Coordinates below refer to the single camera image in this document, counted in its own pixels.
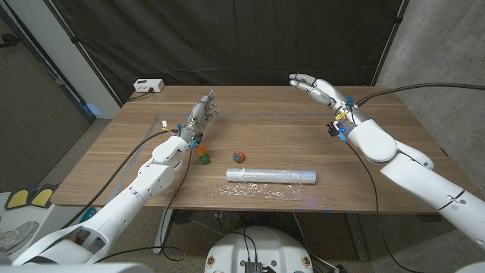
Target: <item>robotic arm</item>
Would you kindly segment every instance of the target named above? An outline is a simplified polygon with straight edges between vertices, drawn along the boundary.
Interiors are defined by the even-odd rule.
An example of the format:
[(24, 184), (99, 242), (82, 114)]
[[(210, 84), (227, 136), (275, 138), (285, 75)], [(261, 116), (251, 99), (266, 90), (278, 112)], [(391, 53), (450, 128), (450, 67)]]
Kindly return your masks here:
[[(202, 131), (217, 114), (211, 90), (194, 105), (178, 136), (157, 146), (138, 170), (136, 179), (92, 218), (51, 233), (20, 255), (14, 265), (26, 263), (92, 264), (108, 254), (113, 242), (153, 196), (172, 184), (181, 166), (180, 156), (195, 147)], [(70, 240), (83, 238), (77, 242)]]
[(291, 74), (290, 85), (306, 92), (335, 114), (327, 124), (332, 137), (347, 137), (365, 157), (385, 165), (380, 172), (419, 199), (424, 200), (463, 234), (485, 249), (485, 202), (433, 171), (424, 153), (393, 139), (357, 105), (344, 99), (328, 82), (304, 74)]

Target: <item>clear plastic roll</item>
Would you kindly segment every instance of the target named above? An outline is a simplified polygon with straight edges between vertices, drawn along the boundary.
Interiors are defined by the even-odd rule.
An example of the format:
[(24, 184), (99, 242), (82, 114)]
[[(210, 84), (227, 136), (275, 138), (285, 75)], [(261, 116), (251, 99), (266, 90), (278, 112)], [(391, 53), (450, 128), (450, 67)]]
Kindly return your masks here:
[(226, 178), (231, 182), (314, 184), (317, 175), (314, 171), (228, 168)]

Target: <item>black backdrop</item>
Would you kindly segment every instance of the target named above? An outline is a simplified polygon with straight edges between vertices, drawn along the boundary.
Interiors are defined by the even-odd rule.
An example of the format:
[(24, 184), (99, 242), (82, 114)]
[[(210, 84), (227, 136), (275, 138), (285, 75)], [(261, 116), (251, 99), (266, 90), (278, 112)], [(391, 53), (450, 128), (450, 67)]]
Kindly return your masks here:
[(54, 0), (124, 102), (166, 85), (286, 85), (305, 73), (371, 85), (401, 0)]

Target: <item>table top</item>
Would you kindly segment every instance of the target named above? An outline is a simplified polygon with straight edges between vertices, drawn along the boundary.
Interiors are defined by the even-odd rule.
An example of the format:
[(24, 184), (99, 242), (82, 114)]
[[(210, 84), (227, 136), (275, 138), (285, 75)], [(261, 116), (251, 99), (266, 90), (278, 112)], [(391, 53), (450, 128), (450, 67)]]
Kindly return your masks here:
[[(162, 120), (167, 120), (169, 128), (184, 124), (193, 105), (210, 89), (214, 90), (217, 108), (221, 110), (204, 131), (203, 144), (211, 162), (203, 165), (194, 149), (172, 209), (375, 212), (374, 190), (364, 167), (345, 143), (327, 133), (325, 124), (334, 117), (327, 108), (291, 86), (166, 86), (161, 93), (128, 102), (55, 191), (52, 202), (60, 206), (84, 206), (141, 140), (162, 130)], [(386, 88), (337, 89), (344, 96), (359, 100)], [(396, 140), (430, 156), (435, 172), (478, 195), (477, 189), (395, 95), (372, 99), (361, 111)], [(103, 206), (110, 196), (128, 186), (152, 150), (169, 136), (169, 133), (157, 136), (139, 149), (94, 206)], [(236, 150), (246, 155), (240, 164), (232, 158)], [(168, 205), (186, 172), (188, 154), (183, 156), (183, 165), (172, 185), (150, 199), (147, 206)], [(433, 212), (431, 207), (384, 178), (379, 172), (383, 165), (365, 162), (377, 185), (381, 212)], [(226, 182), (227, 168), (315, 170), (317, 182), (301, 186), (258, 184), (254, 189), (248, 184)]]

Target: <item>wire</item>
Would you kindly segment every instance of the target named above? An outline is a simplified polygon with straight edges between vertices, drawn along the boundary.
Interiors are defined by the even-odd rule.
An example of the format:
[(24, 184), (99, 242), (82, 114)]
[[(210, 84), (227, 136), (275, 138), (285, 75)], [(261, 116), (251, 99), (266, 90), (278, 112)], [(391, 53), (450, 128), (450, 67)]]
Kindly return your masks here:
[(142, 95), (140, 95), (140, 96), (136, 96), (136, 97), (133, 97), (133, 98), (129, 98), (129, 99), (127, 100), (127, 102), (136, 101), (136, 100), (138, 100), (138, 99), (141, 99), (141, 98), (142, 98), (142, 97), (144, 97), (144, 96), (148, 96), (148, 95), (150, 95), (151, 93), (153, 93), (153, 87), (150, 87), (150, 89), (149, 89), (149, 91), (148, 91), (147, 93), (143, 93), (143, 94), (142, 94)]
[(71, 220), (69, 220), (68, 223), (66, 223), (62, 228), (67, 228), (70, 226), (70, 224), (72, 224), (74, 221), (76, 221), (76, 219), (78, 219), (97, 199), (98, 197), (106, 190), (106, 188), (109, 186), (109, 184), (113, 181), (114, 177), (118, 174), (118, 172), (120, 172), (120, 170), (122, 169), (122, 167), (128, 162), (128, 160), (131, 158), (131, 156), (136, 152), (137, 149), (139, 149), (143, 144), (145, 144), (145, 142), (151, 140), (152, 138), (158, 136), (158, 135), (161, 135), (163, 133), (167, 133), (167, 131), (163, 130), (163, 131), (160, 131), (158, 133), (154, 133), (152, 134), (151, 136), (145, 138), (144, 140), (142, 140), (142, 142), (140, 142), (136, 147), (135, 149), (133, 149), (133, 151), (131, 151), (131, 153), (123, 160), (123, 162), (121, 162), (120, 166), (118, 167), (118, 169), (116, 169), (116, 171), (114, 171), (113, 175), (108, 179), (108, 181), (105, 183), (105, 185), (98, 191), (98, 193), (96, 195), (94, 195), (94, 197), (91, 199), (91, 201), (89, 201), (82, 209), (80, 212), (78, 212), (74, 217), (72, 217)]
[(184, 260), (184, 259), (185, 259), (185, 257), (186, 257), (185, 252), (184, 252), (184, 251), (182, 251), (180, 248), (175, 247), (175, 246), (147, 246), (147, 247), (141, 247), (141, 248), (137, 248), (137, 249), (124, 250), (124, 251), (120, 251), (120, 252), (118, 252), (118, 253), (113, 253), (113, 254), (111, 254), (111, 255), (106, 256), (106, 257), (105, 257), (105, 258), (103, 258), (103, 259), (99, 259), (99, 260), (97, 260), (97, 261), (96, 261), (96, 262), (94, 262), (94, 263), (103, 262), (103, 261), (105, 261), (106, 259), (109, 259), (109, 258), (114, 257), (114, 256), (118, 256), (118, 255), (120, 255), (120, 254), (124, 254), (124, 253), (131, 253), (131, 252), (136, 252), (136, 251), (141, 251), (141, 250), (146, 250), (146, 249), (161, 249), (161, 248), (167, 248), (167, 249), (168, 249), (168, 248), (170, 248), (170, 249), (177, 249), (177, 250), (181, 251), (181, 253), (183, 254), (183, 258), (182, 258), (182, 259), (178, 259), (178, 260), (176, 260), (176, 261), (178, 261), (178, 262), (179, 262), (179, 261)]
[(295, 217), (296, 224), (298, 225), (298, 229), (300, 230), (300, 234), (302, 235), (303, 243), (305, 244), (305, 248), (308, 251), (308, 253), (310, 253), (310, 256), (313, 256), (313, 258), (317, 259), (318, 261), (323, 262), (325, 265), (330, 266), (331, 268), (333, 268), (334, 272), (339, 273), (340, 270), (337, 267), (331, 265), (329, 262), (325, 262), (323, 259), (321, 259), (320, 257), (316, 256), (310, 250), (310, 248), (308, 247), (308, 244), (306, 243), (305, 236), (303, 235), (302, 226), (300, 226), (300, 222), (298, 221), (298, 218), (296, 217), (296, 213), (295, 212), (293, 213), (293, 217)]
[(380, 231), (380, 237), (382, 238), (382, 241), (384, 242), (384, 246), (386, 247), (386, 250), (387, 252), (389, 253), (389, 256), (391, 256), (391, 258), (393, 259), (393, 261), (399, 265), (402, 269), (408, 271), (408, 272), (413, 272), (413, 273), (423, 273), (421, 271), (415, 271), (415, 270), (411, 270), (409, 268), (406, 268), (404, 265), (401, 265), (397, 260), (396, 258), (394, 258), (393, 254), (391, 253), (389, 247), (387, 246), (387, 242), (386, 242), (386, 239), (384, 238), (384, 233), (382, 232), (382, 225), (380, 224), (380, 217), (379, 217), (379, 202), (378, 202), (378, 199), (377, 199), (377, 188), (376, 188), (376, 184), (374, 182), (374, 179), (372, 177), (372, 174), (371, 172), (369, 171), (369, 169), (367, 168), (367, 166), (365, 165), (365, 163), (362, 161), (362, 158), (360, 157), (360, 155), (358, 155), (358, 153), (355, 151), (354, 148), (352, 148), (350, 146), (349, 143), (346, 143), (347, 146), (355, 153), (355, 155), (357, 155), (357, 158), (358, 160), (362, 163), (362, 165), (364, 166), (365, 170), (367, 171), (367, 173), (369, 174), (369, 177), (371, 178), (371, 181), (372, 181), (372, 186), (374, 187), (374, 194), (376, 196), (376, 212), (377, 212), (377, 223), (379, 223), (379, 231)]
[(219, 231), (221, 234), (226, 235), (222, 232), (222, 224), (221, 224), (221, 211), (217, 211), (217, 220), (219, 221)]
[[(168, 209), (170, 208), (170, 206), (172, 206), (172, 203), (174, 202), (174, 199), (175, 199), (175, 196), (177, 196), (177, 193), (179, 193), (180, 191), (180, 188), (182, 187), (183, 185), (183, 182), (185, 182), (185, 178), (187, 177), (187, 174), (189, 173), (189, 167), (190, 167), (190, 161), (192, 159), (192, 150), (190, 150), (190, 154), (189, 154), (189, 162), (187, 163), (187, 169), (185, 171), (185, 174), (183, 175), (183, 179), (182, 179), (182, 182), (180, 183), (179, 187), (177, 188), (177, 190), (175, 191), (175, 194), (174, 196), (172, 196), (172, 199), (170, 200), (170, 202), (168, 203), (168, 206), (167, 208), (165, 209), (165, 213), (164, 213), (164, 217), (162, 218), (161, 220), (161, 227), (160, 228), (164, 228), (164, 223), (165, 223), (165, 216), (167, 216), (167, 212), (168, 212)], [(160, 246), (161, 246), (161, 249), (162, 249), (162, 252), (163, 254), (165, 255), (165, 258), (169, 259), (169, 260), (172, 260), (170, 257), (167, 256), (167, 253), (165, 253), (165, 247), (163, 246), (163, 244), (161, 243), (161, 238), (162, 238), (162, 235), (160, 233)]]
[[(249, 237), (248, 235), (246, 235), (246, 234), (242, 234), (242, 233), (240, 233), (240, 232), (238, 232), (238, 231), (231, 231), (231, 233), (234, 233), (234, 234), (239, 234), (239, 235), (243, 235), (243, 236), (244, 236), (244, 241), (246, 241), (246, 238), (248, 238), (248, 239), (251, 241), (252, 246), (255, 248), (255, 262), (258, 262), (258, 252), (256, 251), (256, 245), (255, 245), (255, 241), (253, 241), (253, 240), (251, 239), (251, 237)], [(248, 248), (248, 244), (247, 244), (247, 243), (246, 243), (246, 250), (248, 250), (248, 261), (249, 261), (249, 262), (251, 262), (251, 259), (249, 258), (249, 248)]]
[(455, 88), (465, 88), (465, 89), (477, 89), (477, 90), (485, 90), (485, 86), (473, 85), (473, 84), (464, 84), (464, 83), (420, 83), (411, 86), (404, 86), (389, 90), (380, 91), (374, 94), (370, 94), (369, 96), (365, 96), (363, 99), (359, 100), (356, 105), (358, 107), (363, 106), (369, 99), (372, 99), (377, 96), (382, 96), (398, 91), (408, 90), (408, 89), (416, 89), (416, 88), (423, 88), (423, 87), (455, 87)]

